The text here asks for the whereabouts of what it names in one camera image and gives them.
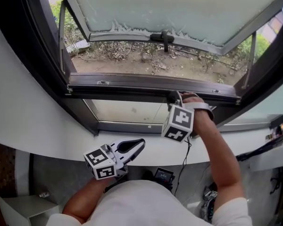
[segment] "white t-shirt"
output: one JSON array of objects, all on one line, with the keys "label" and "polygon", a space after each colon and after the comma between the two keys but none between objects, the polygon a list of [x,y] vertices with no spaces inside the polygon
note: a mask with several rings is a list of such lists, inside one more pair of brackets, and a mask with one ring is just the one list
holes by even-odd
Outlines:
[{"label": "white t-shirt", "polygon": [[[233,199],[213,215],[215,226],[251,226],[245,198]],[[53,214],[47,226],[80,226],[75,218]],[[104,194],[84,226],[209,226],[190,213],[163,186],[146,180],[128,181]]]}]

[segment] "hand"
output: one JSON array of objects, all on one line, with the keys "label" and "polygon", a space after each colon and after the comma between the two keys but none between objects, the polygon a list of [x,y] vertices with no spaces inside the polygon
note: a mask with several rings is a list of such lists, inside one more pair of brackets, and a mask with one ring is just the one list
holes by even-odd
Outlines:
[{"label": "hand", "polygon": [[[181,96],[183,95],[193,95],[194,93],[180,93]],[[200,97],[190,97],[183,100],[183,103],[189,103],[189,102],[203,102],[203,99]],[[204,124],[211,122],[211,119],[208,115],[208,112],[206,110],[196,109],[194,114],[194,129],[199,134],[200,129],[203,127]]]}]

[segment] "forearm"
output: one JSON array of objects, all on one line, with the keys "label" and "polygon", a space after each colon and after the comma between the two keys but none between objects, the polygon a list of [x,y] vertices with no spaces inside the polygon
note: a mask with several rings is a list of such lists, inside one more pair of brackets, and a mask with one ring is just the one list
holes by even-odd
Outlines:
[{"label": "forearm", "polygon": [[211,163],[212,177],[218,188],[241,182],[239,164],[214,122],[202,112],[195,123],[195,131],[203,140]]},{"label": "forearm", "polygon": [[62,213],[78,219],[80,223],[86,222],[110,181],[110,178],[102,180],[93,178],[69,199]]}]

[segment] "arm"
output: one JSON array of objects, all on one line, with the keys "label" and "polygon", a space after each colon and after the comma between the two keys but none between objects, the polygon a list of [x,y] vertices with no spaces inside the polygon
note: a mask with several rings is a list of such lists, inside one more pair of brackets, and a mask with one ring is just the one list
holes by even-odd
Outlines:
[{"label": "arm", "polygon": [[76,218],[81,224],[85,223],[93,213],[110,181],[111,178],[91,179],[86,186],[69,199],[62,213]]},{"label": "arm", "polygon": [[[203,100],[199,97],[191,97],[183,102],[203,102]],[[214,207],[216,211],[226,202],[244,197],[240,167],[236,157],[206,111],[195,110],[194,129],[206,146],[212,168],[212,177],[218,188]]]}]

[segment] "person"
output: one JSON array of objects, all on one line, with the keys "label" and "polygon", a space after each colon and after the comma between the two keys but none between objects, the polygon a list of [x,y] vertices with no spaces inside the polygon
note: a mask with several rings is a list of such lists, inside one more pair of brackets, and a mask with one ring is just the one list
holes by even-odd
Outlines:
[{"label": "person", "polygon": [[[199,97],[183,101],[203,102]],[[203,140],[218,195],[212,224],[251,226],[238,161],[204,110],[195,110],[194,130]],[[148,180],[127,181],[103,194],[110,178],[92,179],[70,198],[62,214],[47,226],[208,226],[190,213],[166,188]]]}]

